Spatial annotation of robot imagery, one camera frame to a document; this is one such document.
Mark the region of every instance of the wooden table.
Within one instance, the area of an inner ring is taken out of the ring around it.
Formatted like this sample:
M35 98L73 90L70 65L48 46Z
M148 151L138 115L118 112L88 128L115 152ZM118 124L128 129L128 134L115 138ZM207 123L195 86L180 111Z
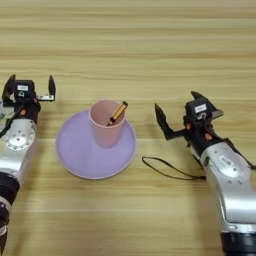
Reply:
M42 94L53 74L58 86L40 114L4 255L222 255L207 183L165 178L141 157L202 173L182 139L164 140L153 112L158 102L181 128L196 90L225 110L218 133L256 163L255 19L253 0L1 0L1 84L16 73ZM114 178L83 180L60 165L55 138L102 98L130 103L137 154Z

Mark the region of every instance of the pencil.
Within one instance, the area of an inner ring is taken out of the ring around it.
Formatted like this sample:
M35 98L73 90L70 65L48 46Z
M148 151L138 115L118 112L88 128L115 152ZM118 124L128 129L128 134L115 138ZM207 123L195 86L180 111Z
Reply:
M107 126L113 125L127 107L128 103L126 101L123 101L122 104L115 111L114 115L109 119Z

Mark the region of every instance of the black cable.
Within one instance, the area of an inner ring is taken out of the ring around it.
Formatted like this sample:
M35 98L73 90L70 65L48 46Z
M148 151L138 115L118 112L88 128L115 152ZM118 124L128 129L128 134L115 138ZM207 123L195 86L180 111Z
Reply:
M11 124L13 122L13 120L19 115L19 113L21 112L21 110L25 107L25 103L23 103L21 105L21 107L18 109L18 111L16 111L16 113L14 113L14 115L12 116L12 118L8 121L8 123L5 125L4 129L0 132L0 138L2 138L6 132L10 129Z
M167 166L169 166L170 168L174 169L175 171L187 176L187 177L190 177L190 178L181 178L181 177L175 177L175 176L172 176L172 175L168 175L168 174L165 174L165 173L162 173L160 172L159 170L157 170L155 167L153 167L151 164L149 164L145 159L151 159L151 160L156 160L156 161L159 161ZM179 169L177 169L176 167L174 167L173 165L171 165L170 163L168 163L167 161L161 159L161 158L158 158L158 157L147 157L147 156L143 156L142 157L142 162L147 165L148 167L150 167L151 169L155 170L156 172L158 172L159 174L165 176L165 177L168 177L168 178L172 178L172 179L176 179L176 180L206 180L206 176L195 176L195 175L190 175L188 173L185 173L185 172L182 172L180 171Z

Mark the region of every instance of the cup rim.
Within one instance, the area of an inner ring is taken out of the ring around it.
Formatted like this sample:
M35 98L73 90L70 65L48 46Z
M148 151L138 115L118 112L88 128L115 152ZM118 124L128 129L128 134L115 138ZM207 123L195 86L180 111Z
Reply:
M122 121L121 121L120 123L114 124L114 125L112 125L112 126L104 126L104 125L101 125L101 124L96 123L96 122L93 120L93 118L92 118L92 116L91 116L91 110L92 110L92 108L93 108L96 104L98 104L98 103L100 103L100 102L103 102L103 101L111 101L111 102L115 102L115 103L119 104L119 102L117 102L117 101L115 101L115 100L99 100L99 101L97 101L97 102L94 103L94 104L90 107L90 109L89 109L89 117L90 117L91 122L92 122L94 125L96 125L96 126L98 126L98 127L100 127L100 128L104 128L104 129L116 128L116 127L122 125L122 124L126 121L126 115L125 115L125 114L124 114L124 117L123 117L123 119L122 119Z

